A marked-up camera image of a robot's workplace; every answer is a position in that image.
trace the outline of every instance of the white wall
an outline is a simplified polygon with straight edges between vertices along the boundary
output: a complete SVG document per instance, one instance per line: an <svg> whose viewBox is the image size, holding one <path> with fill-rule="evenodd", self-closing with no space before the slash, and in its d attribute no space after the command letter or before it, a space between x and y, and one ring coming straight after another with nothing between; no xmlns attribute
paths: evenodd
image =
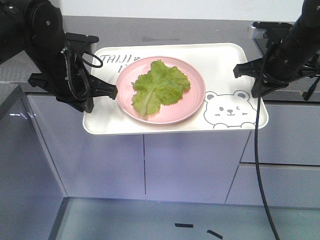
<svg viewBox="0 0 320 240"><path fill-rule="evenodd" d="M65 0L65 16L294 22L303 0Z"/></svg>

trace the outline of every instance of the black cable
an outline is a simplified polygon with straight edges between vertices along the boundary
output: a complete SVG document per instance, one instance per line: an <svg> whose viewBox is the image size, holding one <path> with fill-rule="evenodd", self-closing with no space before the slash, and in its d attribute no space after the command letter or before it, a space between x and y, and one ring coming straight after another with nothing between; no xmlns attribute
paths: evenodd
<svg viewBox="0 0 320 240"><path fill-rule="evenodd" d="M102 67L103 67L104 62L103 62L98 56L96 56L96 55L94 55L93 53L88 52L88 51L85 51L84 53L90 55L91 57L93 57L93 58L95 58L95 59L97 59L97 60L99 61L100 65L94 65L94 64L88 62L87 60L85 60L82 56L78 55L77 57L80 58L82 62L84 62L84 63L87 64L88 66L90 66L90 67L92 67L92 68L96 68L96 69L99 69L99 68L102 68Z"/></svg>
<svg viewBox="0 0 320 240"><path fill-rule="evenodd" d="M264 77L264 67L266 63L266 59L269 53L269 49L264 55L264 58L262 59L261 63L261 69L260 69L260 77L259 79L256 79L258 81L258 99L257 99L257 109L256 109L256 118L255 118L255 128L254 128L254 159L255 159L255 170L257 175L257 180L259 184L259 190L261 193L261 198L264 206L265 213L267 215L269 224L271 226L273 235L276 240L280 240L278 232L276 230L274 221L272 219L272 216L270 214L269 206L266 200L265 191L262 185L262 179L261 179L261 172L260 172L260 166L259 166L259 153L258 153L258 129L259 129L259 117L260 117L260 104L261 104L261 94L262 94L262 80Z"/></svg>
<svg viewBox="0 0 320 240"><path fill-rule="evenodd" d="M73 82L72 82L70 56L69 56L70 53L68 52L68 48L65 47L61 51L61 53L64 55L64 58L65 58L66 76L67 76L67 82L68 82L68 86L71 91L71 94L77 100L80 100L80 101L86 100L90 96L90 85L89 85L89 81L88 81L86 74L84 73L83 70L78 71L78 73L80 74L81 79L83 81L84 87L85 87L85 92L82 95L79 95L73 85Z"/></svg>

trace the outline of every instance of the cabinet drawer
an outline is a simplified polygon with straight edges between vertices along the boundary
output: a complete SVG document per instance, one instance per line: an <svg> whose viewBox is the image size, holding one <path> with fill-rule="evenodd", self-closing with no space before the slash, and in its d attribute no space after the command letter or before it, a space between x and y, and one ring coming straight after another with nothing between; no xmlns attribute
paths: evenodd
<svg viewBox="0 0 320 240"><path fill-rule="evenodd" d="M259 160L268 164L320 166L320 106L267 104L269 122L259 130ZM254 132L241 160L254 163Z"/></svg>
<svg viewBox="0 0 320 240"><path fill-rule="evenodd" d="M320 208L320 167L261 165L261 178L268 205ZM263 205L254 164L241 164L227 204Z"/></svg>

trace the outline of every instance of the bear ear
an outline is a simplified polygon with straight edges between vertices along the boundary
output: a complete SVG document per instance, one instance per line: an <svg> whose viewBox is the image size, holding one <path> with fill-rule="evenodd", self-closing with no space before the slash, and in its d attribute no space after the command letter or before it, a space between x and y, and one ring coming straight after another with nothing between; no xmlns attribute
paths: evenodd
<svg viewBox="0 0 320 240"><path fill-rule="evenodd" d="M205 93L205 97L204 97L204 100L208 103L211 99L217 97L218 94L216 94L215 92L213 91L207 91Z"/></svg>
<svg viewBox="0 0 320 240"><path fill-rule="evenodd" d="M249 93L247 93L246 91L243 91L243 90L235 91L233 95L240 97L240 98L247 100L247 101L250 99Z"/></svg>

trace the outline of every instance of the pink plate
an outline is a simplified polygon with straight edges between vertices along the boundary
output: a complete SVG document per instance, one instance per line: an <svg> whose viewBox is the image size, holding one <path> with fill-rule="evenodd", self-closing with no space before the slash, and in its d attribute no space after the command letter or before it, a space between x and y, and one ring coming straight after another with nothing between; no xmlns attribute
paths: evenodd
<svg viewBox="0 0 320 240"><path fill-rule="evenodd" d="M146 74L151 69L151 63L156 60L162 60L168 67L177 66L188 77L190 90L184 92L182 99L177 103L161 105L158 113L142 117L132 106L132 97L137 93L132 83L138 79L139 75ZM197 70L182 60L165 56L142 58L128 65L120 73L116 87L118 89L116 100L123 111L132 118L149 124L173 124L185 120L203 104L206 93L204 80Z"/></svg>

